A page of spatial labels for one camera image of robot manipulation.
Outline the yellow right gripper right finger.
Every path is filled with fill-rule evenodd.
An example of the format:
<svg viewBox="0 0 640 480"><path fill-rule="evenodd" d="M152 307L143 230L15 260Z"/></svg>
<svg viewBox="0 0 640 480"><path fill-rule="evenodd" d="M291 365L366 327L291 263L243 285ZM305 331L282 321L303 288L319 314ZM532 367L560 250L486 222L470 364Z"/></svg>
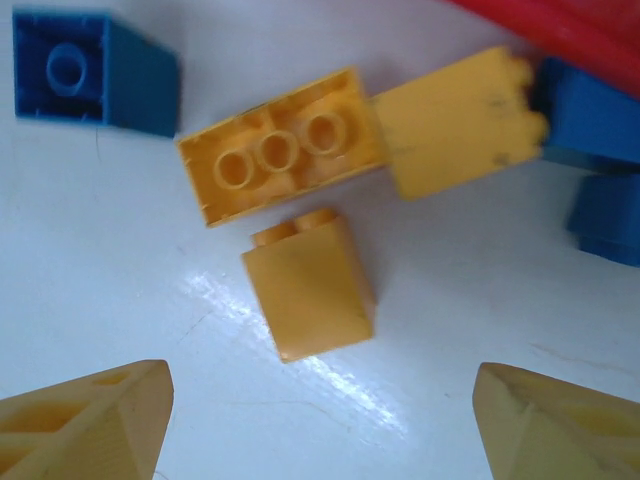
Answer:
<svg viewBox="0 0 640 480"><path fill-rule="evenodd" d="M636 402L500 363L480 365L473 409L496 479L636 479Z"/></svg>

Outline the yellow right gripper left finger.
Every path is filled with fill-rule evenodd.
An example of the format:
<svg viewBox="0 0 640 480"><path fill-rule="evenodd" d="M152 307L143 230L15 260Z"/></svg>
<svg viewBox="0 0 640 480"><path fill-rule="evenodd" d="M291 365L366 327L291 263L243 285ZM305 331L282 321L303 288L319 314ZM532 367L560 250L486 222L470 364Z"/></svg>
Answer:
<svg viewBox="0 0 640 480"><path fill-rule="evenodd" d="M164 360L143 360L5 398L4 479L150 479L174 386Z"/></svg>

